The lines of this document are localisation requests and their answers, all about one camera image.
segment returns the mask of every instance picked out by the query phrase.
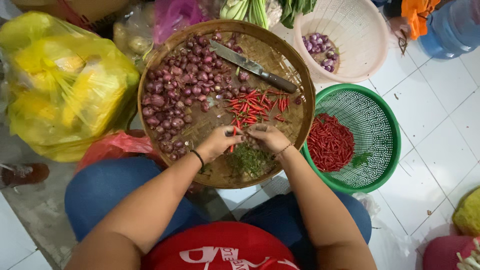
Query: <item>bracelet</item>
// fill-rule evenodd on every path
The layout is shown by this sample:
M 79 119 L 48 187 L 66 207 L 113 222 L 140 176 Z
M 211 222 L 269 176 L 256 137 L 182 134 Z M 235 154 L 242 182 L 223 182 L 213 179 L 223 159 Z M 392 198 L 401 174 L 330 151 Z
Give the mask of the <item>bracelet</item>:
M 274 155 L 273 155 L 273 158 L 275 159 L 275 158 L 276 158 L 278 155 L 280 155 L 280 154 L 281 154 L 283 151 L 285 151 L 285 150 L 286 150 L 287 148 L 289 148 L 290 146 L 293 146 L 293 144 L 289 144 L 289 145 L 287 145 L 287 147 L 283 148 L 283 150 L 282 150 L 282 151 L 280 151 L 280 152 L 278 152 L 278 153 L 274 154 Z
M 205 171 L 205 163 L 204 163 L 204 160 L 202 159 L 202 157 L 200 157 L 200 154 L 195 151 L 195 150 L 190 150 L 190 152 L 194 153 L 195 155 L 197 155 L 197 157 L 200 159 L 200 162 L 202 162 L 202 168 L 200 169 L 200 172 L 201 173 L 204 173 Z

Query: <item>green plastic basket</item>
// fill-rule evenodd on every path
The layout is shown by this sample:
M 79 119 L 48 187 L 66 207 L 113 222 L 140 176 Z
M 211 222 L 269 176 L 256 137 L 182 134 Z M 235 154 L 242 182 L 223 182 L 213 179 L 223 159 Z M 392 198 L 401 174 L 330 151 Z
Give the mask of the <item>green plastic basket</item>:
M 354 155 L 339 172 L 320 172 L 308 152 L 302 154 L 330 188 L 345 192 L 371 192 L 393 174 L 400 158 L 400 129 L 395 115 L 373 91 L 358 85 L 330 86 L 315 97 L 315 116 L 328 113 L 353 133 Z

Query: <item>woven bamboo tray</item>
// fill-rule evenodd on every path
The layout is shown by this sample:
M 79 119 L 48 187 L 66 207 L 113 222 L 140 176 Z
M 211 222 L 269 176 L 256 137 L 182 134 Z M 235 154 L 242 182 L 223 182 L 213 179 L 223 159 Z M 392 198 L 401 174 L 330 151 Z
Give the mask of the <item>woven bamboo tray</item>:
M 213 20 L 192 25 L 173 34 L 159 46 L 148 63 L 147 69 L 157 68 L 165 57 L 178 55 L 179 50 L 184 47 L 184 41 L 194 34 L 211 37 L 214 31 L 221 32 L 223 41 L 226 41 L 233 32 L 240 33 L 238 45 L 243 49 L 245 57 L 258 62 L 266 71 L 277 74 L 299 87 L 295 94 L 290 95 L 290 109 L 283 115 L 287 122 L 280 123 L 274 120 L 266 123 L 274 124 L 291 142 L 295 142 L 297 149 L 300 149 L 307 138 L 313 121 L 315 88 L 300 55 L 287 42 L 275 34 L 254 24 L 238 20 Z M 224 61 L 224 63 L 228 63 L 231 67 L 233 87 L 238 87 L 239 82 L 234 74 L 237 67 L 228 61 Z M 141 100 L 144 84 L 146 83 L 145 75 L 146 72 L 142 75 L 138 91 L 138 109 L 140 114 L 142 112 Z M 250 86 L 260 89 L 273 88 L 253 74 L 250 74 L 248 83 Z M 296 105 L 293 100 L 299 95 L 302 97 L 302 104 Z M 220 104 L 219 108 L 213 106 L 209 112 L 203 113 L 200 111 L 199 102 L 194 103 L 192 107 L 185 111 L 193 117 L 192 124 L 184 128 L 182 133 L 175 136 L 173 140 L 180 138 L 188 141 L 188 147 L 192 149 L 198 146 L 215 127 L 229 125 L 233 115 L 223 108 L 222 101 L 220 101 Z M 274 109 L 270 114 L 270 118 L 272 119 L 278 113 L 278 108 Z M 145 133 L 152 140 L 155 150 L 159 153 L 166 166 L 172 165 L 174 161 L 171 161 L 168 155 L 160 150 L 155 132 L 148 128 L 143 117 L 141 119 Z M 215 188 L 243 188 L 261 183 L 278 174 L 281 170 L 280 164 L 276 163 L 269 172 L 259 178 L 253 178 L 246 174 L 235 175 L 232 168 L 227 164 L 224 155 L 222 155 L 207 167 L 205 173 L 198 173 L 194 181 Z

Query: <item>red t-shirt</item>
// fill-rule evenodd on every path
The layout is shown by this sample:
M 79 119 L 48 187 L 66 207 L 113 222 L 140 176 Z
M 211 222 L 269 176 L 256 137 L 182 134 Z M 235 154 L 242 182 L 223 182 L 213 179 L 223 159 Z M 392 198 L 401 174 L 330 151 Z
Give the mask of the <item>red t-shirt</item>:
M 241 222 L 215 222 L 173 235 L 142 259 L 142 270 L 299 270 L 273 235 Z

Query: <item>woman's left hand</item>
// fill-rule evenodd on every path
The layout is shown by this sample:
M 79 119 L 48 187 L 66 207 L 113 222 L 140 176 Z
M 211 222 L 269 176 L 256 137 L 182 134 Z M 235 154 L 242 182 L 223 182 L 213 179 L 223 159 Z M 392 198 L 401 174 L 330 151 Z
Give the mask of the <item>woman's left hand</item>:
M 207 139 L 197 147 L 196 150 L 205 163 L 212 162 L 218 158 L 229 146 L 246 140 L 242 130 L 236 127 L 237 134 L 232 136 L 233 128 L 234 126 L 229 125 L 214 129 Z

